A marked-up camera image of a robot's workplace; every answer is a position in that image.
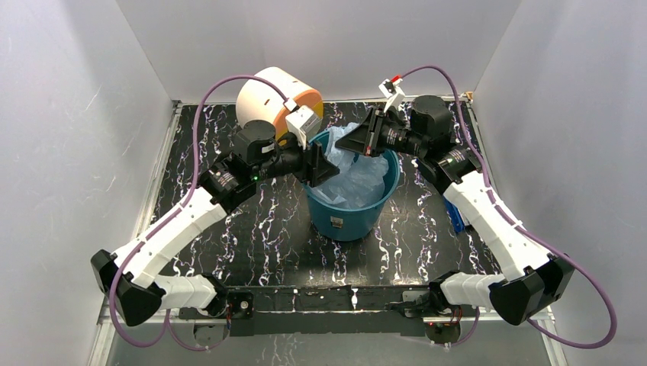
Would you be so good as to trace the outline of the translucent blue plastic bag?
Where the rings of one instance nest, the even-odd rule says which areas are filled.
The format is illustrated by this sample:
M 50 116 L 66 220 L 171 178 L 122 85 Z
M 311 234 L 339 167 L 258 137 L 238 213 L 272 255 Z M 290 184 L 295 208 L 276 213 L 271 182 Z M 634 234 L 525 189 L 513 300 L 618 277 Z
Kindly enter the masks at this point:
M 361 156 L 337 148 L 335 143 L 352 130 L 357 123 L 344 127 L 330 127 L 325 157 L 340 173 L 311 189 L 313 196 L 325 204 L 342 209 L 362 209 L 380 201 L 385 191 L 384 176 L 388 161 L 383 156 Z

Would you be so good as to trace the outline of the teal plastic trash bin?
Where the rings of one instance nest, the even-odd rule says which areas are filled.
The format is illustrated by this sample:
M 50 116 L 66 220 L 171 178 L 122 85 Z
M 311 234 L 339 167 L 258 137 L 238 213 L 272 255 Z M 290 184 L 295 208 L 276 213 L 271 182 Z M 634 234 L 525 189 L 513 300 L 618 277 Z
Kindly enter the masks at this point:
M 327 130 L 316 135 L 313 141 L 320 142 L 326 152 L 328 144 Z M 386 201 L 394 193 L 400 179 L 398 155 L 391 150 L 387 150 L 381 156 L 388 161 L 388 172 L 384 176 L 385 191 L 381 200 L 371 206 L 355 210 L 333 207 L 313 196 L 311 187 L 307 185 L 304 187 L 311 222 L 321 235 L 336 241 L 348 242 L 361 239 L 372 230 Z

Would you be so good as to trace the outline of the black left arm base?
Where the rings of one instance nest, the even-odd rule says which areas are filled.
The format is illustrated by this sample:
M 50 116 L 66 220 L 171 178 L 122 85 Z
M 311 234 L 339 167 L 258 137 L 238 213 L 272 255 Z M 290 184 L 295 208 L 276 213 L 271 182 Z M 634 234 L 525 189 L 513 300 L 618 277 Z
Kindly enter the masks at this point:
M 251 291 L 235 288 L 229 290 L 227 296 L 218 294 L 214 301 L 206 310 L 182 308 L 179 311 L 179 319 L 193 324 L 196 347 L 215 346 L 235 336 L 240 329 L 243 329 L 243 336 L 249 334 L 245 327 L 253 319 L 255 302 Z

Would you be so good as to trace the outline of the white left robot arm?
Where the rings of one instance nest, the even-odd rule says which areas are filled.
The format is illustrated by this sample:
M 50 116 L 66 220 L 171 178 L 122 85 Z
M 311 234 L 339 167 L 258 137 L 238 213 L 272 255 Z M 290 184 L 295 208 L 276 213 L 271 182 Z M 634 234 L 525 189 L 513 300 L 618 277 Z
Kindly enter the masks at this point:
M 221 316 L 230 295 L 220 280 L 212 274 L 165 276 L 161 273 L 165 266 L 206 229 L 253 197 L 261 181 L 293 175 L 316 187 L 339 172 L 327 160 L 321 143 L 302 143 L 292 132 L 276 139 L 271 123 L 247 123 L 234 136 L 233 147 L 218 155 L 169 212 L 125 246 L 114 252 L 101 249 L 92 256 L 92 269 L 108 299 L 111 318 L 137 326 L 160 310 L 181 308 Z

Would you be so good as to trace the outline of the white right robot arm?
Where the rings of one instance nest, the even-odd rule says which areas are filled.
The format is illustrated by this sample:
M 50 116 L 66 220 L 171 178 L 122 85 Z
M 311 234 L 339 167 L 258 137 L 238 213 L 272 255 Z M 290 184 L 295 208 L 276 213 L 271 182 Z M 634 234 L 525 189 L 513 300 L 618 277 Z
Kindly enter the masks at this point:
M 526 238 L 521 224 L 502 217 L 502 203 L 484 184 L 472 149 L 456 141 L 445 101 L 424 95 L 413 100 L 408 122 L 394 108 L 372 108 L 367 118 L 335 143 L 336 148 L 376 157 L 386 150 L 414 156 L 420 174 L 455 206 L 476 230 L 499 266 L 499 275 L 451 271 L 430 283 L 431 309 L 448 316 L 460 305 L 495 310 L 518 326 L 564 293 L 574 272 L 563 258 Z

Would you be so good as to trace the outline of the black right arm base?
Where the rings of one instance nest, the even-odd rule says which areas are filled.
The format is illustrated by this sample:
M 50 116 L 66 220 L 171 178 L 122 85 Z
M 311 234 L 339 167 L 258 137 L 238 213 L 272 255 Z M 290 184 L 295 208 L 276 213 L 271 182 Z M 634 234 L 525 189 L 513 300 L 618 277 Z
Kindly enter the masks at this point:
M 462 333 L 461 321 L 465 315 L 462 305 L 452 305 L 440 291 L 407 290 L 401 299 L 389 302 L 385 310 L 399 313 L 409 319 L 421 319 L 425 334 L 432 345 L 450 348 L 466 342 L 475 332 L 480 320 L 480 310 L 474 308 L 474 321 L 466 334 Z

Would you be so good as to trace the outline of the round pastel drawer cabinet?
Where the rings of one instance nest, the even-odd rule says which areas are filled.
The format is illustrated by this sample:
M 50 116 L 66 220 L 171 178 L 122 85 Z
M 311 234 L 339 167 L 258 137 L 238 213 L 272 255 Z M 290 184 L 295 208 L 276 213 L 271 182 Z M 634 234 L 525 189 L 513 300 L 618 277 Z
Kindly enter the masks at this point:
M 285 70 L 270 66 L 257 72 L 256 76 L 277 86 L 299 106 L 308 106 L 319 118 L 324 116 L 321 93 Z M 277 138 L 288 132 L 285 122 L 288 110 L 284 106 L 284 99 L 263 82 L 246 81 L 237 96 L 235 109 L 240 127 L 252 120 L 265 120 L 274 125 Z

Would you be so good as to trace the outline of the blue stapler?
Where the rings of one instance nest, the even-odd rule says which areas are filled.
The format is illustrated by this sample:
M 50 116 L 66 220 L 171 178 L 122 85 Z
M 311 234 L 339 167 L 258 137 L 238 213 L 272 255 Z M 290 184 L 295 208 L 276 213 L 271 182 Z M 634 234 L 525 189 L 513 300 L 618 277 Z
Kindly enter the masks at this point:
M 452 224 L 452 227 L 456 233 L 463 232 L 467 225 L 465 224 L 465 221 L 457 208 L 454 204 L 452 204 L 450 201 L 448 201 L 446 198 L 443 199 L 443 203 L 446 206 L 450 222 Z

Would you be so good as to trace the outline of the aluminium frame rail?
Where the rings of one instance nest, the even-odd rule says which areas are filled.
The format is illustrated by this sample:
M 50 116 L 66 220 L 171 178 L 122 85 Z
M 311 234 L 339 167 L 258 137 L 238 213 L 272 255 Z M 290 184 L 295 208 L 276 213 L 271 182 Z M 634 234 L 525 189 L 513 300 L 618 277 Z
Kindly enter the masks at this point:
M 387 310 L 421 287 L 247 287 L 233 294 L 232 319 L 178 310 L 130 330 L 129 345 L 103 317 L 92 365 L 564 365 L 562 347 L 532 326 L 462 308 L 407 318 Z

